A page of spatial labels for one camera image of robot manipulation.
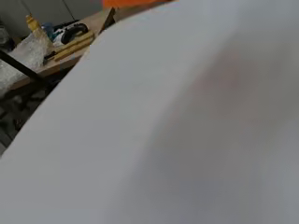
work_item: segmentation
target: white surface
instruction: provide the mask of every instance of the white surface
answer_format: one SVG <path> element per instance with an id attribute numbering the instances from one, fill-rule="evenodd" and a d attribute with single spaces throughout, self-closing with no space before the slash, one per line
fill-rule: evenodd
<path id="1" fill-rule="evenodd" d="M 104 32 L 1 159 L 1 223 L 298 223 L 298 3 L 272 2 Z"/>

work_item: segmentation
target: wooden table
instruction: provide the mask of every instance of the wooden table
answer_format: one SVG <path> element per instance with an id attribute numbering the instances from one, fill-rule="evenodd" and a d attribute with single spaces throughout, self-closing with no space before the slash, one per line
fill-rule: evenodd
<path id="1" fill-rule="evenodd" d="M 109 20 L 113 18 L 113 13 L 113 8 L 106 8 L 96 14 L 91 15 L 90 17 L 87 17 L 79 21 L 78 23 L 86 24 L 89 30 L 93 31 L 95 37 L 97 37 L 100 31 L 106 28 L 106 25 L 107 23 L 109 23 Z M 88 48 L 89 47 L 81 49 L 73 53 L 72 55 L 60 60 L 59 62 L 55 62 L 54 60 L 49 61 L 46 65 L 41 67 L 37 73 L 42 77 L 47 77 L 52 74 L 58 73 L 59 71 L 62 71 L 64 69 L 70 68 L 78 62 L 80 57 Z M 24 79 L 16 82 L 10 89 L 16 90 L 24 85 L 29 84 L 30 82 L 31 79 L 29 77 L 24 77 Z"/>

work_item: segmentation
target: bottle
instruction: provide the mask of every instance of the bottle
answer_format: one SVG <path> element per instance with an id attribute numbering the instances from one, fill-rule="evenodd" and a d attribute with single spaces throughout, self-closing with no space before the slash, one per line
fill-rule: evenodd
<path id="1" fill-rule="evenodd" d="M 35 18 L 33 18 L 31 15 L 27 15 L 26 22 L 28 24 L 29 29 L 34 34 L 34 36 L 36 38 L 44 39 L 47 42 L 49 49 L 52 49 L 53 44 L 48 38 L 47 34 L 44 32 L 44 30 L 40 27 L 38 21 Z"/>

